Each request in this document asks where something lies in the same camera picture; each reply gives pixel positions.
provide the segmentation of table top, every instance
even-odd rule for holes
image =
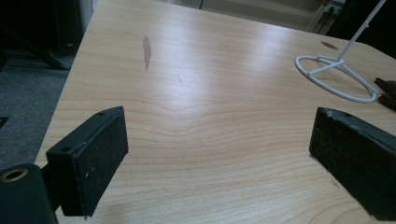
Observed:
[[[346,44],[155,1],[101,0],[36,163],[91,115],[123,105],[130,152],[89,223],[376,222],[309,157],[318,106],[396,134],[395,112],[333,95],[294,65]],[[373,85],[396,77],[394,59],[361,43],[345,60]],[[369,97],[337,70],[320,77]]]

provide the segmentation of white metal stand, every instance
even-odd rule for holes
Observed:
[[[305,56],[305,55],[298,56],[295,60],[295,64],[296,64],[297,68],[300,70],[300,72],[303,73],[306,77],[308,77],[315,84],[319,85],[321,88],[323,88],[327,91],[330,91],[336,95],[339,95],[341,97],[344,97],[348,100],[359,102],[359,103],[371,103],[371,102],[375,101],[378,91],[373,86],[371,86],[368,82],[366,82],[362,77],[360,77],[358,74],[356,74],[352,69],[350,69],[346,66],[346,62],[344,61],[344,56],[346,55],[347,51],[350,49],[352,44],[355,43],[356,39],[358,39],[359,35],[361,35],[361,32],[363,32],[363,30],[369,26],[369,22],[371,21],[371,19],[378,12],[378,10],[382,7],[382,5],[384,5],[384,3],[386,1],[387,0],[381,0],[378,3],[378,5],[376,5],[376,7],[372,11],[372,13],[369,15],[369,17],[366,19],[366,21],[361,25],[361,28],[352,37],[352,39],[346,45],[346,47],[341,52],[341,54],[338,56],[338,58],[326,57],[326,56]],[[318,61],[321,63],[326,63],[327,65],[308,72],[300,65],[300,60],[314,60],[314,61]],[[368,90],[368,92],[371,95],[371,98],[359,98],[356,96],[348,95],[344,92],[338,91],[335,88],[332,88],[332,87],[326,85],[322,81],[315,78],[315,74],[326,71],[331,68],[337,68],[338,70],[355,78],[357,81],[359,81],[359,83],[361,85],[363,85]]]

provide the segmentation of hole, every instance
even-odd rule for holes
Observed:
[[[329,48],[329,49],[338,50],[338,48],[337,48],[336,46],[334,46],[333,44],[330,44],[330,43],[327,43],[327,42],[324,42],[324,41],[320,41],[320,44],[326,46],[326,47]]]
[[[62,152],[68,152],[68,151],[70,151],[72,148],[71,147],[63,147],[63,148],[61,148],[61,151]]]
[[[3,175],[1,177],[1,181],[5,182],[5,183],[14,182],[14,181],[21,179],[26,174],[27,174],[26,169],[13,170],[13,171],[10,171],[10,172],[6,173],[5,175]]]

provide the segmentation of wood grain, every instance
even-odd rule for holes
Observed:
[[[318,106],[392,134],[396,114],[304,77],[296,56],[339,54],[320,41],[347,43],[154,1],[101,0],[36,163],[92,114],[123,105],[130,153],[88,223],[375,223],[309,157],[309,141]],[[363,44],[346,61],[370,83],[396,77],[395,60]],[[336,71],[322,78],[369,96]]]

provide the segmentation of gray carpet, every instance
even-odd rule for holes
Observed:
[[[68,72],[34,57],[7,57],[0,72],[0,117],[8,117],[0,128],[0,170],[35,162]]]

